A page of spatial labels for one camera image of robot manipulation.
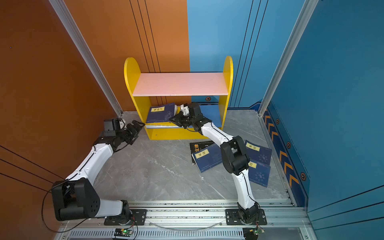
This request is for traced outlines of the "white La Dame book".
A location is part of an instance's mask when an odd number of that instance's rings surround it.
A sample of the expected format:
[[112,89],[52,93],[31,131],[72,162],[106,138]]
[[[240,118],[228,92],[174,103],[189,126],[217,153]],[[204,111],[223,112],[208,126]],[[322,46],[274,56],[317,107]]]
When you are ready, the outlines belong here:
[[145,127],[147,129],[177,129],[183,128],[171,122],[163,122],[163,123],[145,123]]

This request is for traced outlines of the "navy book yellow label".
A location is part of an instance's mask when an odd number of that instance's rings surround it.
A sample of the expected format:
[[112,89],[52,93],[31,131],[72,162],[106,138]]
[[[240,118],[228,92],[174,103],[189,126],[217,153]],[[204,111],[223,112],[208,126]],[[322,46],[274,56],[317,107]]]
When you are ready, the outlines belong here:
[[159,107],[150,107],[146,119],[147,124],[165,123],[177,114],[177,105],[175,103],[166,104]]

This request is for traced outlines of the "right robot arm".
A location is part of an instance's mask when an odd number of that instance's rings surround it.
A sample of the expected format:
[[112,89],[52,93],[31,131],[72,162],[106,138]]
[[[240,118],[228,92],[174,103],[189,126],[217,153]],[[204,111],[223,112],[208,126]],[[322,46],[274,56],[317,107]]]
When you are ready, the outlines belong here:
[[240,136],[233,137],[216,127],[212,120],[202,114],[198,103],[181,105],[180,112],[170,118],[170,122],[184,129],[191,126],[195,132],[209,138],[220,147],[222,163],[234,179],[240,219],[246,225],[256,222],[261,215],[261,207],[254,199],[251,189],[250,158],[243,139]]

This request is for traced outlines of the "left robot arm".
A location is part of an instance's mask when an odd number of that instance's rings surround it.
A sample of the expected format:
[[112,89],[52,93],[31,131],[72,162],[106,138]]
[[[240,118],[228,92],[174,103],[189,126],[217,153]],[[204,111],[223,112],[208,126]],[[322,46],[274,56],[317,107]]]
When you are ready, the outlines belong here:
[[106,161],[122,143],[132,145],[144,123],[122,118],[104,121],[104,130],[95,140],[86,158],[64,181],[53,184],[51,193],[58,221],[106,218],[117,224],[129,223],[133,214],[126,200],[103,200],[94,189],[94,182]]

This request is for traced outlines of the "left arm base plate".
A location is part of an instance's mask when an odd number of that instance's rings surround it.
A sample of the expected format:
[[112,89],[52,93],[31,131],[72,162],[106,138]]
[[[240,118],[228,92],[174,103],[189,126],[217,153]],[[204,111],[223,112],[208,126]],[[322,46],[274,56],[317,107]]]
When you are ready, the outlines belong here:
[[127,214],[106,217],[105,226],[143,226],[147,218],[146,209],[129,210]]

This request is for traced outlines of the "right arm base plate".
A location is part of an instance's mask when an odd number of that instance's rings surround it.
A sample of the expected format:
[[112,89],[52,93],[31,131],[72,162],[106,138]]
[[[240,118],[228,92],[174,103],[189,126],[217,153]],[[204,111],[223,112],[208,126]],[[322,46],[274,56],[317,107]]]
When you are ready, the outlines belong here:
[[235,225],[252,225],[266,226],[267,218],[263,209],[256,210],[255,214],[249,215],[239,209],[226,209],[226,224],[229,226]]

